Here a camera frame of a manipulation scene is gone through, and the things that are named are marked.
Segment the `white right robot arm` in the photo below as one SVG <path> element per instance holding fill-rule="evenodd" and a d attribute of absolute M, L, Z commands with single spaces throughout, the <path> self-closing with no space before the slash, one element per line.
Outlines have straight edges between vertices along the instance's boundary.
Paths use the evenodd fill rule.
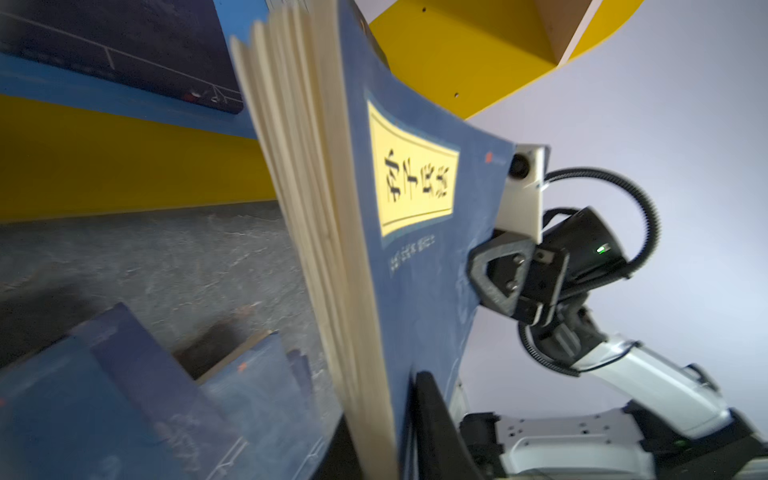
<path fill-rule="evenodd" d="M 499 222 L 470 254 L 470 281 L 485 306 L 517 323 L 534 361 L 571 378 L 597 378 L 628 401 L 570 418 L 469 414 L 459 431 L 478 468 L 490 478 L 735 477 L 763 443 L 706 372 L 603 332 L 587 307 L 592 290 L 627 278 L 641 259 L 625 257 L 593 210 L 559 209 L 556 216 L 549 230 Z"/>

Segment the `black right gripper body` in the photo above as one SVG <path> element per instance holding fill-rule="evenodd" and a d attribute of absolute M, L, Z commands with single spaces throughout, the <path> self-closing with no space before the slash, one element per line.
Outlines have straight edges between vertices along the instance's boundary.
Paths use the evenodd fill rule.
<path fill-rule="evenodd" d="M 620 243 L 601 217 L 592 208 L 583 208 L 544 233 L 523 282 L 515 319 L 545 326 L 568 289 L 626 264 Z"/>

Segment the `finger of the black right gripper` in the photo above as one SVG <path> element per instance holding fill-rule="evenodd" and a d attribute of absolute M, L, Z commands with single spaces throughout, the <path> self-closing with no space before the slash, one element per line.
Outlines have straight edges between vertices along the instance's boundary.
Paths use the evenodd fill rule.
<path fill-rule="evenodd" d="M 497 231 L 469 252 L 467 275 L 483 306 L 513 316 L 534 249 L 535 243 L 528 236 Z"/>

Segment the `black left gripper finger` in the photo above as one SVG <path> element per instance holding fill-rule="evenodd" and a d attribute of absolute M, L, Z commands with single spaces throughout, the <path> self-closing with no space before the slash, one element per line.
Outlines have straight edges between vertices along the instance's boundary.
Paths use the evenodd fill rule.
<path fill-rule="evenodd" d="M 416 374 L 413 392 L 419 479 L 482 479 L 456 430 L 434 376 Z"/>

